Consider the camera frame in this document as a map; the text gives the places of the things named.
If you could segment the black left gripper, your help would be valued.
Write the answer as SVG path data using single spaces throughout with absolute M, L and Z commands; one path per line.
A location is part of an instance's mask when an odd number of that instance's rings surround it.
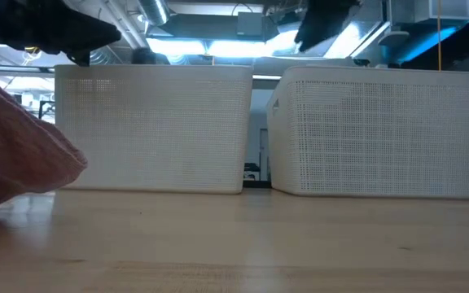
M 121 39 L 113 24 L 69 8 L 63 1 L 0 0 L 0 45 L 50 55 L 65 53 L 77 65 L 90 64 L 90 50 Z

